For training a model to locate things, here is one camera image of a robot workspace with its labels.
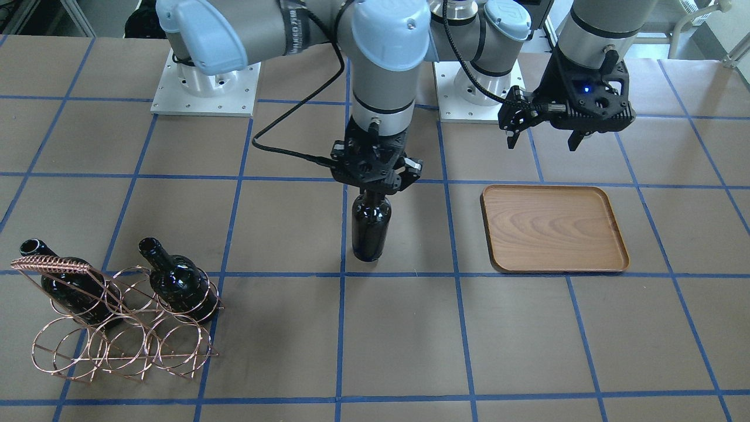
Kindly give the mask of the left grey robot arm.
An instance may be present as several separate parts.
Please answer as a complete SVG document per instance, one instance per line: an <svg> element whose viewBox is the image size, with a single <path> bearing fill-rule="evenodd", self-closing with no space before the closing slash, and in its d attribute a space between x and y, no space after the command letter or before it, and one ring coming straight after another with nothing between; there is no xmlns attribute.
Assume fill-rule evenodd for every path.
<svg viewBox="0 0 750 422"><path fill-rule="evenodd" d="M635 120L624 57L654 1L575 1L540 83L523 87L517 58L550 1L429 1L442 122L496 122L509 148L542 122L570 131L578 149L595 133Z"/></svg>

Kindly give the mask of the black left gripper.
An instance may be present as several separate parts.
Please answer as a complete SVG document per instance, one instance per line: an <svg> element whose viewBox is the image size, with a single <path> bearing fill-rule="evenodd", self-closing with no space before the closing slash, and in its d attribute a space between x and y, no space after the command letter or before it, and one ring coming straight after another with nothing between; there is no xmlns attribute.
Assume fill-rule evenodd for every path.
<svg viewBox="0 0 750 422"><path fill-rule="evenodd" d="M549 122L570 130L568 149L575 152L585 135L616 132L636 118L629 101L629 72L613 46L604 48L604 61L589 69L554 48L538 88L532 93L512 86L498 113L499 128L514 149L520 131Z"/></svg>

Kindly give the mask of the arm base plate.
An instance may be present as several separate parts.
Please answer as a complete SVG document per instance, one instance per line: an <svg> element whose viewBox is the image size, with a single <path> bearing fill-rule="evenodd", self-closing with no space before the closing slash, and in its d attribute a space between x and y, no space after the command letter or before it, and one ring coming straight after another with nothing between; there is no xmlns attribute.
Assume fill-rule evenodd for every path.
<svg viewBox="0 0 750 422"><path fill-rule="evenodd" d="M261 64L214 76L197 67L180 64L169 51L152 100L156 115L191 117L243 117L254 115Z"/></svg>
<svg viewBox="0 0 750 422"><path fill-rule="evenodd" d="M442 123L497 125L501 104L482 94L458 62L434 62L433 68ZM480 85L501 98L512 86L525 88L518 62L514 63L509 74L501 77L479 74L472 67L469 70Z"/></svg>

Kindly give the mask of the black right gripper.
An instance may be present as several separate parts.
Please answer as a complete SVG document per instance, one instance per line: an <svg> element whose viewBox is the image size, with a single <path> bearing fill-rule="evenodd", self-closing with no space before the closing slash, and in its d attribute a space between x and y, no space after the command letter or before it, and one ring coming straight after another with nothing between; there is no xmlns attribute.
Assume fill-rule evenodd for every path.
<svg viewBox="0 0 750 422"><path fill-rule="evenodd" d="M364 130L349 119L345 138L330 152L335 180L372 192L401 192L420 179L423 160L405 154L408 130L389 136L378 131L375 122Z"/></svg>

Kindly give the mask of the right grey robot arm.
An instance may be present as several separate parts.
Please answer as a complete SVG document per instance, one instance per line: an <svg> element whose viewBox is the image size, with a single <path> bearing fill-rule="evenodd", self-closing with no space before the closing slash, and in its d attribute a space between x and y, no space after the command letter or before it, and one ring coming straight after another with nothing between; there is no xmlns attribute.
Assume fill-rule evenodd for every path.
<svg viewBox="0 0 750 422"><path fill-rule="evenodd" d="M329 168L340 183L383 195L409 187L422 161L405 154L420 65L431 48L426 1L157 1L177 60L216 76L328 43L353 68L353 108L329 157L260 144Z"/></svg>

